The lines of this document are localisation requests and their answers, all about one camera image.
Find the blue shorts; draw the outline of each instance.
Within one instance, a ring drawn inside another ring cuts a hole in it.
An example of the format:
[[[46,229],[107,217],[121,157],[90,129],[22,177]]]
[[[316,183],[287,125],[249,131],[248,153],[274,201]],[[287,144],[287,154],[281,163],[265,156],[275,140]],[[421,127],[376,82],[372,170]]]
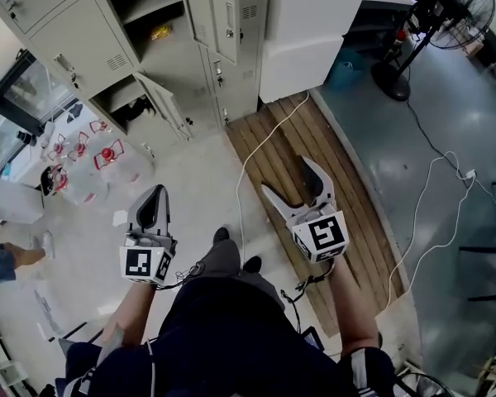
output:
[[[15,257],[3,247],[3,244],[0,244],[0,284],[2,282],[14,281],[16,278]]]

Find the blue trash bin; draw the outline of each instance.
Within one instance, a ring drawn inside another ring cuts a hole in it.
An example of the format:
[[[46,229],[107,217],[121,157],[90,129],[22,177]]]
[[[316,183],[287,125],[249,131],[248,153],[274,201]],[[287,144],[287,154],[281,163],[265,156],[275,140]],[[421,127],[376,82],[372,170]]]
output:
[[[327,77],[327,84],[340,91],[354,84],[364,73],[364,59],[349,49],[341,49]]]

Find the fan base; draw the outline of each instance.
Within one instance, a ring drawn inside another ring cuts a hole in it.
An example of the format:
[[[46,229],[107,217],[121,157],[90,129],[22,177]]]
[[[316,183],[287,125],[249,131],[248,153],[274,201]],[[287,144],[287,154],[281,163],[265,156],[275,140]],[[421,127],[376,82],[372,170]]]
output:
[[[405,102],[410,97],[410,84],[403,75],[397,76],[397,72],[397,68],[385,62],[374,64],[371,68],[371,75],[379,88],[393,100]]]

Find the gray floor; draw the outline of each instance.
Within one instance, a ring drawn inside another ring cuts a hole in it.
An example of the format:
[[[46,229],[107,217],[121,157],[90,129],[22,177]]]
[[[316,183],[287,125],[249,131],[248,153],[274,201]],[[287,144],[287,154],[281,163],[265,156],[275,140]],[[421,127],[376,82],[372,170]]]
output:
[[[410,102],[434,145],[454,151],[461,170],[476,169],[490,189],[496,180],[496,83],[461,50],[428,47],[411,66],[411,86]],[[405,251],[417,197],[436,153],[406,104],[384,96],[368,70],[344,92],[335,93],[326,85],[320,91],[360,157]],[[405,261],[410,274],[425,250],[450,240],[464,195],[455,171],[444,160],[435,163]],[[482,366],[496,347],[496,303],[467,303],[466,298],[496,291],[496,256],[459,252],[458,246],[493,244],[496,206],[475,185],[461,209],[456,240],[423,260],[413,285],[424,367],[466,395],[474,391],[470,377],[477,376],[476,366]]]

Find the wooden floor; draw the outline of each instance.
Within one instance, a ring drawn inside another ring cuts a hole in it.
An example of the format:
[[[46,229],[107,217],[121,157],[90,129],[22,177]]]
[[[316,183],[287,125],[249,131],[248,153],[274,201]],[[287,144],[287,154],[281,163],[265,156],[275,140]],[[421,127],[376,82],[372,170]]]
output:
[[[282,98],[259,112],[229,124],[231,143],[244,162],[248,155],[269,135],[279,121],[289,115],[306,97],[305,93]],[[384,229],[374,210],[359,175],[342,144],[336,138],[317,105],[309,99],[283,123],[257,151],[246,166],[246,173],[273,223],[284,249],[300,280],[320,275],[320,265],[310,264],[296,247],[284,220],[268,203],[261,183],[273,186],[292,204],[308,202],[308,192],[297,155],[304,155],[320,165],[334,182],[336,205],[342,210],[351,244],[346,259],[353,274],[376,313],[388,302],[389,272],[395,261]],[[393,297],[403,293],[398,273],[393,275]],[[338,333],[327,281],[309,285],[307,296],[327,336]]]

